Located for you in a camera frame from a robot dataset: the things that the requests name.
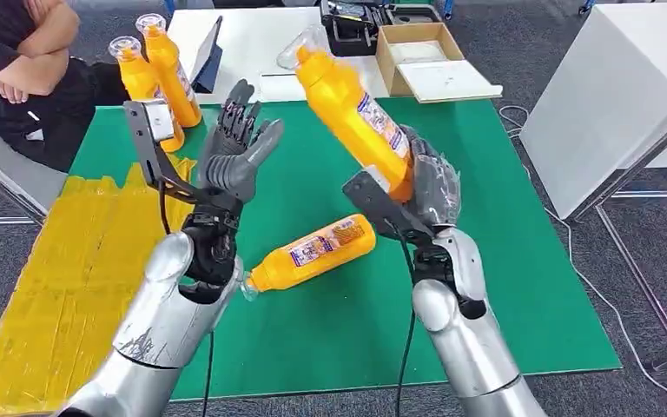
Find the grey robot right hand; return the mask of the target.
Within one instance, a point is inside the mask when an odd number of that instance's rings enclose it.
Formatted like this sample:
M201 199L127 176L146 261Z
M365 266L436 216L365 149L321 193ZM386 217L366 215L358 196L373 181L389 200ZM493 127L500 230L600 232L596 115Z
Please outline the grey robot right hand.
M413 168L407 209L430 228L455 227L461 211L460 173L414 128L400 127L409 141Z

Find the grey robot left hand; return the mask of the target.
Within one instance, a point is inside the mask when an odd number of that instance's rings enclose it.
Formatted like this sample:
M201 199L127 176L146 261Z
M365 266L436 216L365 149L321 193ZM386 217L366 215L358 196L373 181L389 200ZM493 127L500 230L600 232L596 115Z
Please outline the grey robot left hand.
M250 102L253 93L254 86L244 78L231 89L199 157L201 187L222 190L244 203L254 198L259 167L284 131L281 119L256 123L261 103Z

